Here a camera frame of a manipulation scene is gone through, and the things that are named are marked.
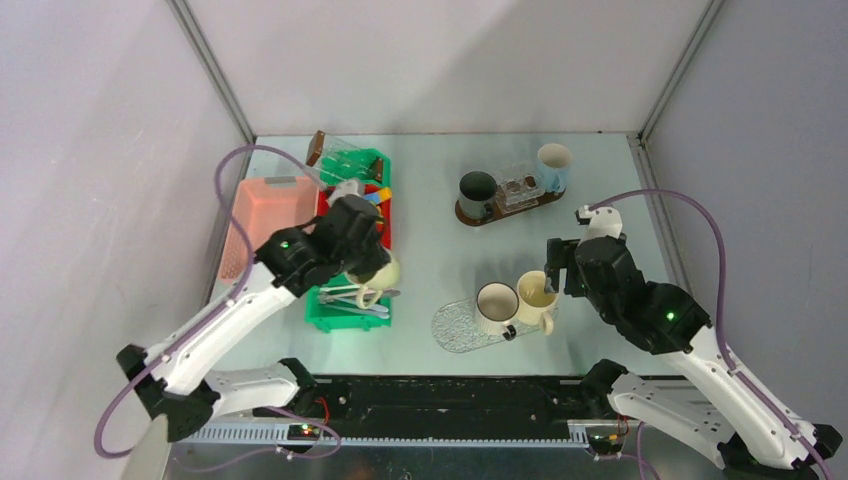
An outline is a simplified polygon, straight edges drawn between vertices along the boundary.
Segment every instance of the brown wooden tray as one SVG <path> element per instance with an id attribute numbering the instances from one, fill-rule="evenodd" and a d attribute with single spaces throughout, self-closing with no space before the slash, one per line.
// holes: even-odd
<path id="1" fill-rule="evenodd" d="M 498 186 L 498 193 L 495 194 L 495 196 L 497 196 L 501 193 L 503 193 L 501 191 L 501 187 Z M 530 206 L 530 207 L 527 207 L 527 208 L 524 208 L 524 209 L 521 209 L 521 210 L 515 210 L 515 211 L 509 212 L 509 213 L 501 212 L 501 207 L 498 206 L 497 202 L 493 201 L 492 202 L 492 208 L 494 209 L 494 215 L 492 216 L 492 218 L 490 218 L 486 221 L 474 220 L 474 219 L 471 219 L 471 218 L 468 218 L 467 216 L 465 216 L 465 214 L 462 213 L 462 209 L 459 208 L 459 200 L 456 201 L 456 204 L 454 205 L 453 210 L 454 210 L 454 213 L 456 214 L 456 218 L 460 222 L 468 225 L 469 227 L 479 227 L 479 226 L 482 226 L 482 225 L 488 225 L 492 222 L 497 222 L 498 220 L 501 220 L 501 219 L 504 219 L 504 218 L 507 218 L 507 217 L 511 217 L 513 215 L 518 215 L 519 213 L 524 213 L 526 211 L 533 210 L 534 208 L 541 207 L 542 205 L 547 205 L 549 203 L 553 203 L 553 202 L 559 200 L 560 198 L 562 198 L 564 195 L 565 195 L 565 192 L 562 192 L 562 193 L 545 193 L 540 197 L 536 197 L 536 202 L 538 202 L 538 203 L 536 203 L 536 205 L 533 205 L 533 206 Z"/>

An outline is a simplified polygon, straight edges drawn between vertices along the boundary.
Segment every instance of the cream mug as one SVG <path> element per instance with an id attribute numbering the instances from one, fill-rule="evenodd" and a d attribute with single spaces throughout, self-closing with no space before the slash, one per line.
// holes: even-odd
<path id="1" fill-rule="evenodd" d="M 518 320 L 527 325 L 539 325 L 545 335 L 554 331 L 551 312 L 556 308 L 558 295 L 545 293 L 545 272 L 527 272 L 518 280 Z"/>
<path id="2" fill-rule="evenodd" d="M 345 273 L 345 277 L 350 283 L 359 285 L 359 290 L 356 292 L 356 306 L 359 308 L 365 310 L 371 308 L 383 296 L 383 290 L 396 287 L 398 281 L 400 281 L 400 263 L 391 250 L 386 249 L 386 251 L 389 252 L 389 263 L 370 277 Z M 373 290 L 374 293 L 366 301 L 365 295 L 369 290 Z"/>
<path id="3" fill-rule="evenodd" d="M 474 321 L 483 333 L 512 340 L 518 333 L 512 325 L 516 312 L 518 294 L 509 285 L 489 283 L 477 292 Z"/>

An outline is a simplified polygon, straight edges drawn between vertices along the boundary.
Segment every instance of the green basket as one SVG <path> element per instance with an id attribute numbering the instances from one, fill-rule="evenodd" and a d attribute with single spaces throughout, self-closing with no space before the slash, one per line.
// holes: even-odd
<path id="1" fill-rule="evenodd" d="M 392 178 L 392 162 L 389 158 L 383 155 L 379 150 L 369 148 L 357 150 L 357 152 L 368 152 L 367 157 L 362 158 L 370 158 L 369 162 L 373 162 L 378 158 L 383 159 L 383 181 L 377 182 L 376 180 L 366 178 L 363 179 L 365 184 L 377 185 L 380 187 L 391 187 L 391 178 Z M 323 162 L 326 160 L 326 157 L 322 157 L 322 166 L 321 169 L 321 180 L 327 182 L 330 186 L 335 186 L 339 183 L 340 179 L 335 177 L 334 175 L 337 172 L 341 172 L 341 170 L 327 170 L 327 165 Z M 351 285 L 351 283 L 347 280 L 347 277 L 342 275 L 337 275 L 333 277 L 329 282 L 325 284 L 328 287 L 335 287 L 340 285 Z M 320 287 L 313 287 L 306 294 L 306 314 L 304 315 L 304 320 L 306 323 L 311 323 L 315 325 L 315 328 L 321 330 L 322 332 L 329 333 L 332 330 L 340 329 L 340 328 L 361 328 L 365 331 L 371 330 L 374 327 L 389 327 L 392 325 L 392 299 L 391 298 L 381 298 L 377 301 L 377 304 L 383 305 L 384 307 L 389 309 L 389 318 L 377 318 L 371 315 L 357 315 L 355 313 L 344 312 L 342 310 L 336 310 L 333 308 L 327 308 L 322 305 L 318 301 L 318 291 Z M 355 305 L 341 305 L 350 308 L 357 308 Z"/>
<path id="2" fill-rule="evenodd" d="M 383 181 L 373 180 L 371 166 L 377 160 L 383 160 Z M 392 167 L 388 157 L 376 148 L 335 151 L 320 159 L 321 180 L 328 186 L 351 178 L 371 181 L 383 187 L 391 187 Z"/>

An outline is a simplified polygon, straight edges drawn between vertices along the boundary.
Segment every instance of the cable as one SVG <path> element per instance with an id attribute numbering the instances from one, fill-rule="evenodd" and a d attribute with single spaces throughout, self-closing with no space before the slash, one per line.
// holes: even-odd
<path id="1" fill-rule="evenodd" d="M 321 405 L 324 406 L 324 425 L 329 424 L 330 423 L 330 407 L 327 406 L 327 401 L 324 400 L 324 397 L 318 397 L 318 399 L 315 400 L 315 403 L 320 403 Z"/>
<path id="2" fill-rule="evenodd" d="M 242 274 L 241 278 L 239 278 L 236 285 L 230 290 L 230 295 L 228 298 L 225 298 L 215 306 L 212 311 L 210 311 L 205 317 L 203 317 L 199 322 L 197 322 L 193 327 L 189 328 L 182 336 L 177 338 L 170 347 L 166 348 L 162 354 L 156 358 L 154 358 L 149 365 L 147 365 L 138 375 L 136 375 L 132 380 L 127 383 L 124 388 L 121 389 L 120 392 L 109 402 L 109 405 L 106 407 L 106 410 L 103 411 L 103 415 L 100 416 L 100 420 L 97 422 L 97 427 L 94 429 L 94 451 L 97 452 L 97 455 L 102 458 L 114 459 L 114 458 L 122 458 L 132 452 L 132 448 L 128 448 L 126 450 L 113 452 L 106 450 L 106 447 L 103 446 L 103 432 L 106 429 L 106 423 L 109 422 L 109 418 L 112 417 L 112 414 L 115 412 L 115 409 L 118 408 L 118 405 L 129 395 L 130 392 L 138 386 L 141 381 L 150 374 L 153 370 L 156 369 L 159 365 L 162 364 L 163 358 L 168 358 L 174 354 L 180 347 L 183 346 L 191 337 L 193 337 L 197 332 L 201 331 L 204 327 L 206 327 L 209 322 L 211 322 L 215 317 L 217 317 L 225 308 L 228 300 L 235 300 L 238 294 L 241 292 L 244 285 L 247 283 L 247 279 L 250 277 L 251 269 L 253 268 L 253 247 L 250 244 L 250 238 L 247 236 L 247 232 L 245 232 L 244 227 L 242 227 L 241 223 L 233 216 L 230 211 L 229 206 L 227 205 L 226 200 L 224 199 L 224 188 L 221 185 L 221 173 L 224 171 L 224 167 L 235 157 L 253 151 L 266 151 L 271 152 L 281 157 L 289 160 L 294 163 L 298 168 L 300 168 L 304 175 L 312 179 L 313 182 L 318 184 L 320 189 L 326 189 L 326 185 L 321 181 L 320 177 L 311 169 L 307 168 L 300 160 L 294 158 L 287 152 L 280 150 L 274 147 L 267 147 L 264 145 L 244 145 L 236 148 L 232 152 L 228 153 L 220 163 L 218 163 L 218 167 L 215 169 L 215 197 L 218 199 L 218 206 L 223 210 L 227 217 L 229 218 L 230 224 L 235 228 L 236 232 L 241 237 L 245 246 L 247 247 L 247 266 L 244 269 L 244 274 Z"/>
<path id="3" fill-rule="evenodd" d="M 695 201 L 693 198 L 684 195 L 680 192 L 675 192 L 673 190 L 665 190 L 661 188 L 646 188 L 642 190 L 633 190 L 630 192 L 625 192 L 619 195 L 612 196 L 606 200 L 596 203 L 589 207 L 590 210 L 594 210 L 598 207 L 605 207 L 611 205 L 614 202 L 619 200 L 624 200 L 625 198 L 635 197 L 635 196 L 644 196 L 644 195 L 667 195 L 669 197 L 676 198 L 678 200 L 682 200 L 689 205 L 695 207 L 698 212 L 703 215 L 703 217 L 707 220 L 707 223 L 710 224 L 710 228 L 713 231 L 713 235 L 715 235 L 716 244 L 718 246 L 718 296 L 716 298 L 716 319 L 715 319 L 715 332 L 716 332 L 716 340 L 718 341 L 718 349 L 721 352 L 721 357 L 724 362 L 727 364 L 728 368 L 733 371 L 736 370 L 736 361 L 730 356 L 729 347 L 727 346 L 727 337 L 724 331 L 724 293 L 725 286 L 727 280 L 727 252 L 724 246 L 724 238 L 721 235 L 721 229 L 718 227 L 718 223 L 716 223 L 715 219 L 707 209 Z M 766 406 L 777 418 L 783 423 L 783 426 L 789 430 L 789 432 L 798 437 L 798 441 L 807 450 L 810 456 L 815 460 L 818 464 L 819 468 L 824 474 L 825 480 L 833 480 L 833 472 L 830 471 L 830 468 L 827 466 L 827 463 L 819 455 L 819 452 L 810 444 L 810 442 L 804 438 L 801 434 L 801 431 L 795 426 L 795 423 L 787 417 L 771 399 L 757 387 L 754 382 L 745 375 L 744 372 L 736 372 L 736 377 L 739 378 L 739 381 L 742 382 L 751 393 L 757 397 L 763 405 Z"/>
<path id="4" fill-rule="evenodd" d="M 618 453 L 618 454 L 615 454 L 615 455 L 599 455 L 594 450 L 592 450 L 591 448 L 589 448 L 588 450 L 584 450 L 584 452 L 586 452 L 587 454 L 592 456 L 595 459 L 596 462 L 606 461 L 606 460 L 621 460 L 621 459 L 636 460 L 636 463 L 639 464 L 640 468 L 644 464 L 645 467 L 647 467 L 648 470 L 651 472 L 651 474 L 654 475 L 654 478 L 656 480 L 662 480 L 660 478 L 660 474 L 657 472 L 657 469 L 655 469 L 653 465 L 651 465 L 650 463 L 648 463 L 644 460 L 640 460 L 635 455 L 630 455 L 630 454 L 627 454 L 627 453 Z"/>
<path id="5" fill-rule="evenodd" d="M 317 455 L 309 455 L 308 454 L 309 452 L 295 453 L 295 452 L 292 452 L 291 450 L 287 450 L 287 449 L 285 449 L 285 448 L 283 448 L 279 445 L 276 446 L 276 447 L 262 447 L 262 448 L 257 448 L 256 450 L 251 450 L 251 451 L 244 453 L 242 455 L 239 455 L 239 456 L 237 456 L 233 459 L 227 460 L 224 463 L 214 465 L 214 466 L 211 466 L 211 467 L 188 467 L 188 466 L 183 465 L 177 457 L 174 457 L 174 461 L 177 463 L 177 465 L 180 466 L 180 468 L 182 468 L 183 470 L 185 470 L 189 473 L 210 473 L 210 472 L 214 472 L 214 471 L 217 471 L 217 470 L 221 470 L 221 469 L 230 467 L 230 466 L 235 465 L 236 463 L 238 463 L 242 460 L 245 460 L 247 458 L 250 458 L 254 455 L 259 455 L 260 453 L 285 453 L 286 457 L 289 458 L 289 459 L 304 458 L 304 459 L 307 459 L 307 460 L 315 460 L 315 459 L 318 459 L 318 458 L 329 457 L 330 455 L 338 452 L 340 448 L 342 448 L 342 437 L 338 434 L 338 432 L 336 432 L 332 428 L 330 428 L 326 425 L 322 425 L 321 423 L 313 422 L 312 420 L 297 416 L 297 415 L 295 415 L 295 414 L 293 414 L 289 411 L 283 410 L 282 408 L 277 408 L 277 407 L 265 407 L 265 408 L 267 408 L 268 410 L 271 410 L 274 413 L 278 413 L 280 415 L 285 415 L 286 417 L 297 420 L 300 423 L 314 425 L 319 430 L 329 433 L 333 437 L 333 439 L 336 440 L 336 444 L 333 446 L 333 448 L 329 452 L 319 453 Z"/>
<path id="6" fill-rule="evenodd" d="M 639 422 L 639 427 L 636 428 L 636 460 L 639 464 L 639 479 L 645 480 L 645 470 L 642 468 L 642 464 L 647 464 L 642 456 L 642 431 L 645 429 L 645 422 Z"/>
<path id="7" fill-rule="evenodd" d="M 621 415 L 619 413 L 616 413 L 616 418 L 616 428 L 618 429 L 618 435 L 626 439 L 627 435 L 630 433 L 630 419 L 627 418 L 626 415 Z M 621 433 L 621 422 L 624 422 L 624 425 L 626 427 L 624 433 Z"/>

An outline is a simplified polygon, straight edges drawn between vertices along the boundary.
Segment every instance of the dark cup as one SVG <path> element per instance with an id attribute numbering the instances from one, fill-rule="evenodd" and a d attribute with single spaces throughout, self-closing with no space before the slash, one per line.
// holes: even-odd
<path id="1" fill-rule="evenodd" d="M 494 216 L 498 183 L 486 172 L 467 173 L 459 181 L 459 208 L 472 219 L 486 221 Z"/>

